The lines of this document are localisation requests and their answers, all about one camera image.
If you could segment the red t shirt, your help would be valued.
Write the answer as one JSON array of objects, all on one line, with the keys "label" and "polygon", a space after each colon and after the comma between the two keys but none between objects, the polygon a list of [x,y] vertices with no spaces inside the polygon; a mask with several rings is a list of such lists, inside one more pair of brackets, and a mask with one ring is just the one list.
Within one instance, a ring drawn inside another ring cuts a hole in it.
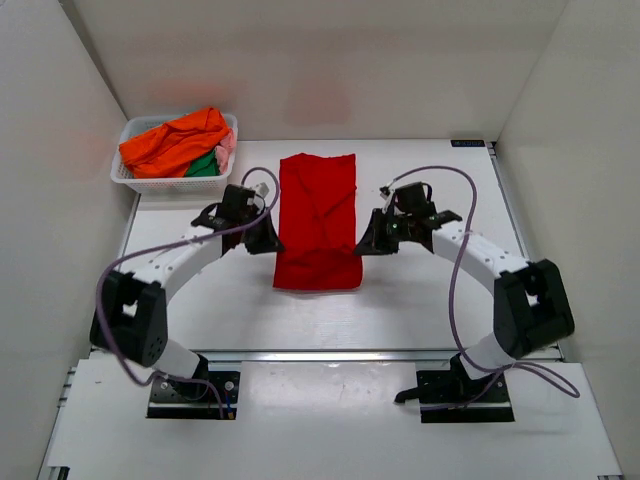
[{"label": "red t shirt", "polygon": [[282,159],[279,237],[273,287],[302,292],[354,290],[363,264],[356,246],[356,155],[299,153]]}]

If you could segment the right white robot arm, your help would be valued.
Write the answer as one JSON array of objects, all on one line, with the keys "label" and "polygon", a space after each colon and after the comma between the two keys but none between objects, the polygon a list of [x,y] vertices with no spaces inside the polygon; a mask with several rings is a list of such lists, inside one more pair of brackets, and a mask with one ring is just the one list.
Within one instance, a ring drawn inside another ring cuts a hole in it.
[{"label": "right white robot arm", "polygon": [[479,400],[509,368],[551,376],[550,370],[525,358],[575,331],[557,265],[511,254],[470,231],[460,215],[436,208],[432,189],[424,182],[397,189],[384,186],[381,196],[385,204],[373,210],[355,255],[387,256],[398,253],[403,242],[419,244],[451,261],[454,275],[467,273],[493,298],[490,333],[471,347],[461,346],[443,379],[399,392],[396,403],[445,391],[453,396],[448,407],[460,408]]}]

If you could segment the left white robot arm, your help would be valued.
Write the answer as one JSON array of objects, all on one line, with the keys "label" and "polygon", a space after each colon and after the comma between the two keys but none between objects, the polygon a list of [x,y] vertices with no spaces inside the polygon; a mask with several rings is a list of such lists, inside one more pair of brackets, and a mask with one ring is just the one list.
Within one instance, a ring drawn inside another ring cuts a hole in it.
[{"label": "left white robot arm", "polygon": [[171,340],[168,305],[205,267],[242,244],[251,255],[284,250],[267,203],[269,187],[228,185],[223,198],[206,206],[180,239],[146,250],[142,267],[121,272],[110,267],[99,280],[90,343],[164,376],[188,398],[208,389],[209,373],[201,355]]}]

